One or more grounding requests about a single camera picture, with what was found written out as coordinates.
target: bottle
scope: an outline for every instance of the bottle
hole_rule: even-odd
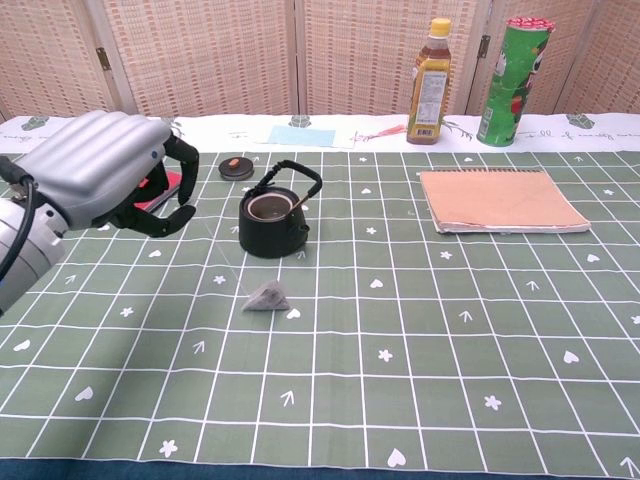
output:
[[[407,142],[432,145],[440,136],[442,112],[449,86],[451,52],[447,37],[451,20],[434,18],[427,44],[420,50],[413,68],[413,95]]]
[[[476,135],[482,143],[494,147],[513,143],[542,53],[554,29],[554,22],[544,18],[515,17],[507,21]]]

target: notebook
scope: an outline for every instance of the notebook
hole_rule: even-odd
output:
[[[436,170],[420,174],[438,232],[567,233],[591,227],[543,171]]]

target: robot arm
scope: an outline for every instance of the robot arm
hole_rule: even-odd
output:
[[[158,218],[134,204],[169,187],[165,154],[181,165],[180,207]],[[76,118],[15,164],[0,157],[0,176],[16,191],[0,200],[0,315],[60,261],[67,230],[109,222],[151,237],[180,230],[195,213],[187,202],[198,160],[164,122],[102,111]]]

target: bottle label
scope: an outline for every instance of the bottle label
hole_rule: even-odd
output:
[[[484,109],[484,113],[482,114],[482,119],[480,120],[480,127],[478,128],[478,136],[480,138],[484,138],[487,135],[491,117],[493,117],[493,109],[487,105]]]
[[[422,76],[416,123],[436,125],[447,85],[447,72],[425,72]]]

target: woven folding screen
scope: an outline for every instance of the woven folding screen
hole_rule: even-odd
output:
[[[141,113],[291,113],[289,1],[103,1]]]
[[[640,2],[600,4],[557,112],[640,113]]]
[[[11,115],[112,109],[74,0],[0,2],[0,104]]]
[[[451,18],[452,84],[460,77],[478,2],[467,0],[302,0],[306,106],[311,114],[407,113],[411,68],[431,19]]]
[[[500,0],[494,2],[488,31],[491,43],[486,58],[478,63],[467,114],[480,115],[489,94],[491,78],[511,17],[544,17],[556,24],[544,51],[542,66],[533,81],[525,113],[553,113],[564,81],[575,58],[592,8],[591,0]]]

